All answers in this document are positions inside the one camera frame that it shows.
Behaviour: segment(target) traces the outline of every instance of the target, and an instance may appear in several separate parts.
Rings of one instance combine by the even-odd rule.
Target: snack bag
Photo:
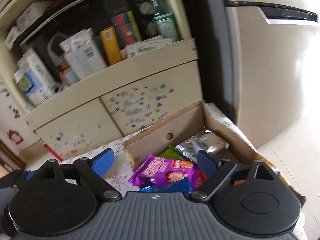
[[[189,179],[193,190],[206,180],[200,168],[193,162],[169,160],[149,154],[129,182],[138,187],[169,186],[185,178]]]

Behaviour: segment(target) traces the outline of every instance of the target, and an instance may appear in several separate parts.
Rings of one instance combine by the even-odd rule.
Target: cream cabinet
[[[27,99],[13,80],[19,58],[5,49],[3,41],[34,1],[13,0],[0,13],[0,76],[25,110]],[[60,156],[92,150],[202,99],[197,50],[182,0],[168,2],[181,41],[107,67],[26,112],[29,128]]]

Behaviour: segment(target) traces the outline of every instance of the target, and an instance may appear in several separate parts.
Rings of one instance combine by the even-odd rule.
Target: patterned tablecloth
[[[225,125],[228,129],[236,133],[238,136],[240,136],[252,149],[254,149],[257,152],[257,150],[254,148],[251,142],[246,138],[246,136],[241,132],[241,130],[228,117],[226,117],[213,103],[208,103],[205,105],[205,107],[210,113],[211,117],[219,121],[221,124]],[[63,161],[61,164],[71,164],[76,159],[79,159],[81,157],[88,157],[91,159],[96,155],[98,155],[103,150],[107,148],[111,148],[115,153],[115,161],[113,166],[110,168],[110,170],[105,174],[104,179],[110,185],[112,185],[116,190],[118,190],[123,197],[128,191],[139,191],[138,187],[132,186],[130,183],[128,183],[128,179],[132,176],[133,171],[132,171],[131,165],[126,159],[124,146],[123,146],[123,143],[125,141],[132,138],[138,133],[139,132],[133,133],[119,140],[116,140],[114,142],[101,146],[90,152],[67,159]],[[303,228],[304,223],[305,223],[305,216],[302,213],[293,231],[294,235],[299,240],[308,240],[307,235]]]

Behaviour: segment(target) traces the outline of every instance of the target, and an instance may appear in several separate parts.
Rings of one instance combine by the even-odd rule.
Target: yellow book
[[[106,28],[105,30],[100,32],[100,37],[101,37],[102,44],[106,52],[109,64],[113,65],[120,62],[122,59],[120,55],[118,41],[116,38],[115,29],[113,27]]]

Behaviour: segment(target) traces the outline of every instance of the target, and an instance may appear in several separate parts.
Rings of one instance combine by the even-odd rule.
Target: sticker
[[[133,109],[133,110],[128,110],[125,112],[125,115],[126,116],[131,116],[131,115],[135,115],[135,114],[138,114],[142,112],[142,109],[141,108],[136,108],[136,109]]]
[[[133,106],[133,105],[138,104],[138,103],[140,103],[140,100],[139,100],[139,99],[138,99],[138,100],[135,100],[135,101],[126,100],[126,101],[123,103],[123,105],[124,105],[124,106]]]

